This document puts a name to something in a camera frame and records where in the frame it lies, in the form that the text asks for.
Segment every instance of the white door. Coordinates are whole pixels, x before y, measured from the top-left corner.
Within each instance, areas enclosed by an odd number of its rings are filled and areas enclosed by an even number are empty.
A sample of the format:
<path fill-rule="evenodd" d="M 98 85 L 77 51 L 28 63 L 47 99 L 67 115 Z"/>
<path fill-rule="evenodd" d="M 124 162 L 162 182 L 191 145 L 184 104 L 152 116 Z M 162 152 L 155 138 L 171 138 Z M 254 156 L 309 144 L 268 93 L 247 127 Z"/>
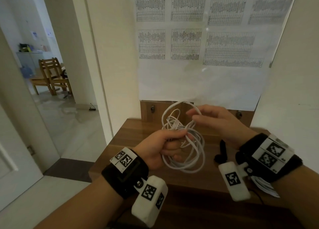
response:
<path fill-rule="evenodd" d="M 42 177 L 0 104 L 0 211 Z"/>

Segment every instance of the white cable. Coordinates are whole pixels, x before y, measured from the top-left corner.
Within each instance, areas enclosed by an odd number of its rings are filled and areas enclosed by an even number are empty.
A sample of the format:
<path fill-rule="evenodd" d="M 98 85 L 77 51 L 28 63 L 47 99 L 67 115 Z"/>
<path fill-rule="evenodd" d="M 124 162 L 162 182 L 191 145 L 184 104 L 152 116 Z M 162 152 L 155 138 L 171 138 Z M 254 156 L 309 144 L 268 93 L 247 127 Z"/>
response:
<path fill-rule="evenodd" d="M 191 121 L 189 122 L 186 126 L 184 126 L 179 120 L 179 116 L 181 114 L 181 111 L 179 109 L 175 109 L 173 110 L 173 112 L 167 117 L 166 119 L 166 123 L 164 124 L 164 116 L 165 114 L 174 106 L 183 103 L 184 101 L 180 101 L 180 102 L 176 102 L 174 104 L 172 104 L 171 106 L 169 106 L 166 111 L 163 113 L 162 115 L 162 129 L 168 129 L 168 130 L 182 130 L 182 129 L 187 129 L 188 130 L 188 134 L 191 134 L 194 137 L 194 141 L 190 140 L 189 137 L 186 135 L 185 136 L 185 141 L 182 143 L 181 148 L 185 148 L 189 145 L 192 146 L 192 150 L 189 154 L 189 156 L 187 157 L 187 159 L 185 159 L 185 161 L 183 163 L 179 163 L 176 162 L 172 157 L 167 156 L 170 160 L 170 164 L 166 161 L 165 156 L 162 155 L 163 161 L 164 163 L 171 169 L 177 169 L 177 170 L 181 170 L 184 173 L 196 173 L 198 171 L 200 171 L 202 169 L 202 167 L 205 164 L 205 153 L 204 153 L 204 145 L 205 145 L 205 141 L 203 136 L 197 132 L 195 129 L 193 129 L 193 127 L 196 125 L 195 121 Z M 199 115 L 201 115 L 201 112 L 198 110 L 198 108 L 196 106 L 194 106 L 192 103 L 190 102 L 184 102 L 186 104 L 191 105 L 192 107 L 195 108 L 195 110 L 197 111 L 197 113 Z M 178 116 L 177 118 L 173 116 L 173 113 L 175 111 L 178 111 Z M 196 151 L 196 156 L 192 158 L 192 155 L 194 153 L 194 150 Z M 196 169 L 196 170 L 186 170 L 186 169 L 190 169 L 192 167 L 194 167 L 200 157 L 200 155 L 203 156 L 203 162 L 202 165 Z"/>
<path fill-rule="evenodd" d="M 260 190 L 264 191 L 269 195 L 280 198 L 280 196 L 277 194 L 277 192 L 274 190 L 271 184 L 263 180 L 261 177 L 251 176 L 251 179 Z"/>

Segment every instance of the desk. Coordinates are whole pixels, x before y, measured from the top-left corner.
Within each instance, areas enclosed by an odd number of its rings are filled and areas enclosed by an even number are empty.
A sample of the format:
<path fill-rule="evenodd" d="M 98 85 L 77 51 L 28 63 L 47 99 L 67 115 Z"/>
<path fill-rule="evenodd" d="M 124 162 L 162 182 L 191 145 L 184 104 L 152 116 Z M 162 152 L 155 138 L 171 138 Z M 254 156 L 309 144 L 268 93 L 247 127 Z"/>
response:
<path fill-rule="evenodd" d="M 89 175 L 92 181 L 99 177 L 101 171 L 109 164 L 109 160 L 123 147 L 135 147 L 144 138 L 159 129 L 161 129 L 160 124 L 142 122 L 139 119 L 127 119 L 90 169 Z M 198 228 L 198 225 L 194 225 L 191 221 L 197 219 L 202 221 L 203 218 L 205 218 L 204 221 L 214 220 L 214 223 L 216 223 L 216 220 L 226 220 L 227 225 L 236 226 L 235 228 L 239 228 L 237 227 L 238 221 L 241 221 L 240 223 L 245 226 L 251 225 L 252 228 L 257 226 L 258 228 L 264 228 L 260 227 L 259 223 L 263 222 L 265 226 L 265 223 L 267 223 L 265 220 L 270 217 L 278 225 L 283 225 L 283 223 L 287 225 L 288 223 L 291 224 L 291 228 L 301 228 L 297 219 L 285 208 L 281 199 L 258 190 L 248 180 L 246 180 L 246 185 L 257 191 L 266 206 L 260 205 L 261 202 L 255 194 L 252 194 L 251 199 L 245 202 L 232 201 L 217 164 L 213 162 L 215 155 L 219 153 L 220 137 L 216 134 L 208 134 L 204 128 L 197 128 L 197 130 L 202 133 L 205 139 L 206 163 L 201 171 L 196 174 L 185 174 L 181 171 L 163 167 L 150 172 L 150 175 L 156 175 L 164 179 L 168 186 L 168 195 L 155 226 L 169 228 L 167 227 L 168 218 L 174 221 L 177 220 L 176 217 L 182 216 L 182 221 L 185 223 L 184 228 L 191 225 Z M 235 161 L 235 153 L 235 150 L 227 148 L 229 161 Z M 134 200 L 134 198 L 126 200 L 119 212 L 132 205 Z M 132 217 L 130 212 L 121 217 L 121 220 L 126 224 L 142 226 L 138 220 Z"/>

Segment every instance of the paper on wall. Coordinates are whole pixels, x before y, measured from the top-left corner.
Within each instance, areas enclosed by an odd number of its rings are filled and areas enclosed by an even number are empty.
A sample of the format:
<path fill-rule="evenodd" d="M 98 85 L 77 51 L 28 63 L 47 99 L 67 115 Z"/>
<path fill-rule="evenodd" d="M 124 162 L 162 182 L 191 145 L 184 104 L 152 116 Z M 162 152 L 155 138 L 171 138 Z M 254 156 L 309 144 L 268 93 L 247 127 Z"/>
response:
<path fill-rule="evenodd" d="M 132 0 L 141 100 L 255 110 L 293 0 Z"/>

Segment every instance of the right hand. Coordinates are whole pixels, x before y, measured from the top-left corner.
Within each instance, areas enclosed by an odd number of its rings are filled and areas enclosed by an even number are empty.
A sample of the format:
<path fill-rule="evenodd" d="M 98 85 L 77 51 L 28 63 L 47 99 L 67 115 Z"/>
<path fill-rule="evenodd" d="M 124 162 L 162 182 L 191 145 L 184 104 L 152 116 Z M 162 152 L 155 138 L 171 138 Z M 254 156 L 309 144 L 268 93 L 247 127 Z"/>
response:
<path fill-rule="evenodd" d="M 194 108 L 187 111 L 186 114 L 192 117 L 198 125 L 213 128 L 234 149 L 239 149 L 248 140 L 258 134 L 246 127 L 224 107 L 203 105 L 197 108 L 202 115 L 198 115 Z"/>

